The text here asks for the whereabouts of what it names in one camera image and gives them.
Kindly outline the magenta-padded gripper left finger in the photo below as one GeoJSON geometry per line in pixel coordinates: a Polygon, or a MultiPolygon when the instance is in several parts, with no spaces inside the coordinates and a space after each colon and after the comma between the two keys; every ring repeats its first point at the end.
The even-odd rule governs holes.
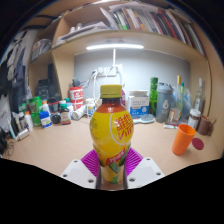
{"type": "Polygon", "coordinates": [[[82,159],[72,160],[61,177],[84,188],[100,189],[101,170],[96,152],[91,150],[82,159]]]}

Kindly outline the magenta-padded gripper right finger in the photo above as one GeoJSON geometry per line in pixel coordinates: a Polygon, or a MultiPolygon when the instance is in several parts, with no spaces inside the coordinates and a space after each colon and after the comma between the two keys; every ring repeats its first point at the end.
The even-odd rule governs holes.
{"type": "Polygon", "coordinates": [[[151,157],[143,157],[133,148],[129,149],[124,163],[125,189],[140,188],[163,177],[164,173],[151,157]]]}

